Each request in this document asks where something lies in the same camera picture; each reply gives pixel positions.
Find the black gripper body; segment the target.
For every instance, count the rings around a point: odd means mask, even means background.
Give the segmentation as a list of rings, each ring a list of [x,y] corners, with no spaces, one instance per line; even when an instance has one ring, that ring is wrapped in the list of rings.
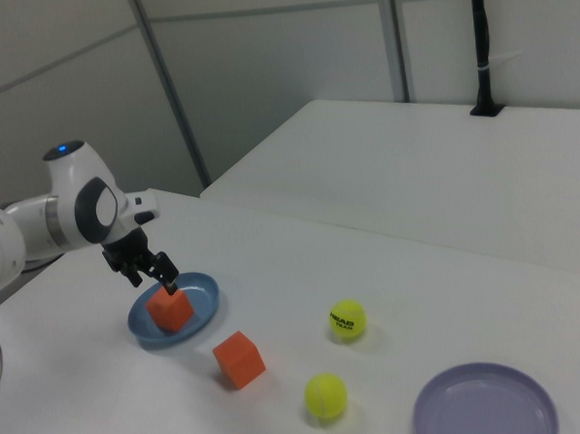
[[[147,272],[151,268],[149,239],[145,231],[136,228],[123,238],[102,245],[102,254],[116,273]]]

